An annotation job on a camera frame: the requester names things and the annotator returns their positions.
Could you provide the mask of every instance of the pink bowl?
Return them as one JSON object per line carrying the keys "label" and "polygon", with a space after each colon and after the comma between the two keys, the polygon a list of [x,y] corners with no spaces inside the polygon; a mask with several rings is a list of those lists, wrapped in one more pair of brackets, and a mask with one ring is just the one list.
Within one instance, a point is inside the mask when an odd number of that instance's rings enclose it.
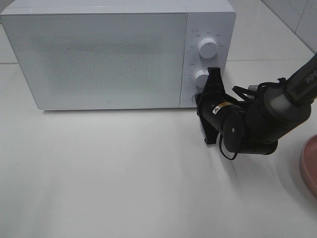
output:
{"label": "pink bowl", "polygon": [[311,137],[304,146],[300,170],[307,188],[317,197],[317,135]]}

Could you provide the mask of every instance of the yellow label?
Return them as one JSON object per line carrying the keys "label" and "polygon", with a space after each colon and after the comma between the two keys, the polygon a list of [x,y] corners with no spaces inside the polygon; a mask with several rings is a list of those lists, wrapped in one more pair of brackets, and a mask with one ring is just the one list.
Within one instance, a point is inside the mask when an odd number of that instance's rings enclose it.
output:
{"label": "yellow label", "polygon": [[228,105],[233,105],[233,104],[230,103],[230,102],[220,103],[219,105],[217,105],[217,106],[213,109],[212,113],[216,115],[217,112],[219,112],[219,110],[220,110],[221,108],[223,108],[223,107],[225,107],[225,106],[228,106]]}

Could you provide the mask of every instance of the microwave door window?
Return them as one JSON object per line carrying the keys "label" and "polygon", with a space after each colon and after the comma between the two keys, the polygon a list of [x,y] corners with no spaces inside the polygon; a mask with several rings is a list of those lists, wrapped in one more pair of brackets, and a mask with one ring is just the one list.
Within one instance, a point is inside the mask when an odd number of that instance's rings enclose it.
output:
{"label": "microwave door window", "polygon": [[179,107],[184,13],[2,20],[40,109]]}

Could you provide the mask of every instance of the white tile wall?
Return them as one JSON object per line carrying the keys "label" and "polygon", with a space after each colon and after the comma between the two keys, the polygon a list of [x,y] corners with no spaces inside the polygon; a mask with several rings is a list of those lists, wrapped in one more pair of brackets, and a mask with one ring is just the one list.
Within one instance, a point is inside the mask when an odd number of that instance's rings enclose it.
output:
{"label": "white tile wall", "polygon": [[317,52],[317,0],[309,0],[296,30],[296,35]]}
{"label": "white tile wall", "polygon": [[263,2],[293,31],[299,24],[307,0],[263,0]]}
{"label": "white tile wall", "polygon": [[237,18],[228,60],[298,60],[313,53],[260,0],[229,0]]}

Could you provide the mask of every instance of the black cable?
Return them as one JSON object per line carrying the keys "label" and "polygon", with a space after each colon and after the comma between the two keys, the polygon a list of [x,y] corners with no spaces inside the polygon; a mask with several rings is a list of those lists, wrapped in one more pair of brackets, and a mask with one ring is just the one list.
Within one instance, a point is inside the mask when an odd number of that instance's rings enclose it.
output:
{"label": "black cable", "polygon": [[273,82],[265,82],[265,83],[260,83],[258,85],[258,90],[262,87],[273,87],[273,88],[278,88],[281,85],[285,85],[286,84],[286,78],[279,78],[277,79],[278,83],[273,83]]}
{"label": "black cable", "polygon": [[236,157],[237,157],[237,155],[238,155],[238,153],[234,153],[234,156],[232,157],[232,158],[229,158],[228,156],[226,156],[225,154],[224,154],[224,152],[223,152],[223,150],[222,150],[222,135],[220,134],[220,138],[219,138],[219,150],[220,150],[220,152],[222,153],[222,155],[224,156],[224,157],[226,157],[228,160],[234,160]]}
{"label": "black cable", "polygon": [[257,95],[257,93],[255,91],[251,91],[251,90],[239,87],[239,86],[234,86],[232,91],[235,92],[244,101],[252,101],[252,99],[247,97],[246,95],[251,95],[251,96]]}

